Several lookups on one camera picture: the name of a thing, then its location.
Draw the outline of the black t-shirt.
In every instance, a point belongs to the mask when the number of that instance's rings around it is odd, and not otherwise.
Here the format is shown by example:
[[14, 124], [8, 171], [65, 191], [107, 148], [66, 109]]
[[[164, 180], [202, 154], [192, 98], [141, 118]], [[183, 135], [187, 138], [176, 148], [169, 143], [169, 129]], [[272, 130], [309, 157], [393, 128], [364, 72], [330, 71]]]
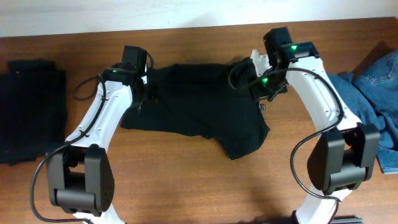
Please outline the black t-shirt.
[[121, 127], [214, 138], [231, 160], [239, 159], [258, 150], [270, 131], [258, 99], [273, 93], [263, 82], [240, 89], [255, 78], [250, 58], [153, 69], [147, 99], [141, 108], [126, 110]]

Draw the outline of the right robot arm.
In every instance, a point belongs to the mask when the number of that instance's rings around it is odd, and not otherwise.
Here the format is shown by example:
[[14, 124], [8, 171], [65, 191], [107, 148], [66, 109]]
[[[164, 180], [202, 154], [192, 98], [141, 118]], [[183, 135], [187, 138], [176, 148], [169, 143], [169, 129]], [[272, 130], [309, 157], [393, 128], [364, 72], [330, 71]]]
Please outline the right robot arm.
[[[290, 169], [307, 195], [289, 223], [362, 223], [356, 216], [337, 217], [340, 203], [373, 174], [380, 134], [363, 124], [348, 108], [323, 66], [312, 42], [292, 42], [286, 27], [271, 29], [263, 37], [267, 53], [253, 51], [251, 60], [268, 101], [290, 85], [299, 95], [316, 128], [292, 150]], [[318, 141], [308, 158], [311, 187], [299, 181], [294, 158], [307, 141]]]

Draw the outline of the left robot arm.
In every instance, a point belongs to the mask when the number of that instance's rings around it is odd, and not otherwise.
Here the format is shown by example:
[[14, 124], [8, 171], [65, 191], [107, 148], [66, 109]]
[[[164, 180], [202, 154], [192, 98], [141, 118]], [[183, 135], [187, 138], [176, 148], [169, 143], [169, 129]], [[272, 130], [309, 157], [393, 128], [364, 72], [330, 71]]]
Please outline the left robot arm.
[[95, 98], [78, 127], [48, 156], [50, 203], [74, 222], [122, 223], [112, 204], [115, 181], [107, 152], [125, 112], [141, 112], [152, 67], [146, 50], [125, 46], [121, 62], [97, 75]]

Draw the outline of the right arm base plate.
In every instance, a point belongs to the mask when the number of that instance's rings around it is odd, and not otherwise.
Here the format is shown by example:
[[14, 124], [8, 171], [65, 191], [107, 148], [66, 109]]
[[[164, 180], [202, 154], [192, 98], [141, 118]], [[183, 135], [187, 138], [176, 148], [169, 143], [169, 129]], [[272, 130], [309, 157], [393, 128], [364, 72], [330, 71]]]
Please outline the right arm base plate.
[[363, 224], [363, 219], [358, 217], [339, 217], [333, 219], [330, 224]]

